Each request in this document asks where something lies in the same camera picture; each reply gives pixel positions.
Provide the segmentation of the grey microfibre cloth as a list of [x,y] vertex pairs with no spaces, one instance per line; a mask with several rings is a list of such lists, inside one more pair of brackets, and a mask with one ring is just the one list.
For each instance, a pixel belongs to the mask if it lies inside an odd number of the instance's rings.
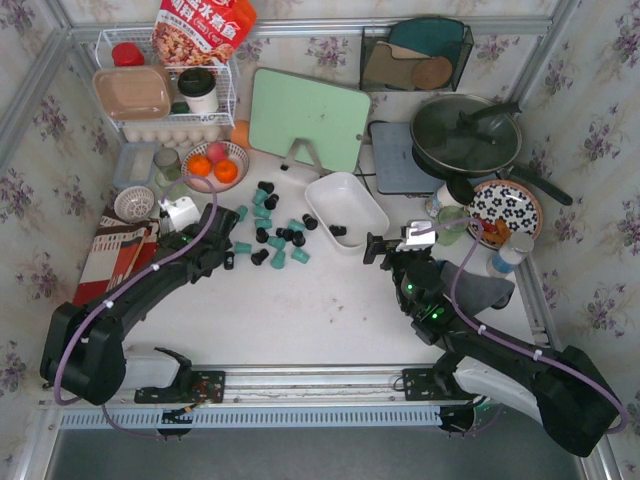
[[509,280],[484,277],[463,271],[456,284],[456,301],[469,317],[492,308],[504,309],[510,302],[515,284]]

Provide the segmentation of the black capsule lone front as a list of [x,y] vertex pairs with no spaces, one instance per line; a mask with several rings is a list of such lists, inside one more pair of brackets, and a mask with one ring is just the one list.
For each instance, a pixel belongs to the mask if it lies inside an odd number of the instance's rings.
[[329,232],[336,238],[343,237],[347,234],[347,228],[342,225],[330,225]]

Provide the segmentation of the white plastic storage basket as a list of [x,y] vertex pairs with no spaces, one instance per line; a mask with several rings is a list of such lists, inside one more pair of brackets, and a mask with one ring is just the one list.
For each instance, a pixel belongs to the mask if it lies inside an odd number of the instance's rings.
[[[384,235],[389,218],[360,180],[351,173],[334,172],[309,184],[305,199],[327,233],[335,250],[343,255],[364,252],[366,235]],[[343,237],[334,237],[330,225],[347,228]]]

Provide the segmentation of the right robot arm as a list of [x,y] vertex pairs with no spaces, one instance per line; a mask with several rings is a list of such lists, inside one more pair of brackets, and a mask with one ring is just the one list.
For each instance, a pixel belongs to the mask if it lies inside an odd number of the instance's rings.
[[559,446],[587,457],[606,434],[623,431],[626,409],[586,353],[534,346],[472,317],[457,300],[463,267],[445,281],[431,255],[433,227],[399,239],[368,234],[363,261],[383,258],[400,310],[415,334],[444,352],[432,370],[446,396],[485,396],[538,422]]

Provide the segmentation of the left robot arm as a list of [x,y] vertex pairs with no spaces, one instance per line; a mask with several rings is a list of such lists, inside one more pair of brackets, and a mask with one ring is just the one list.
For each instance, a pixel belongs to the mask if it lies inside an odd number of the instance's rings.
[[174,290],[209,277],[224,263],[240,215],[207,204],[201,219],[160,237],[152,260],[119,286],[82,306],[54,310],[40,376],[62,406],[84,400],[100,406],[126,374],[123,342],[131,329]]

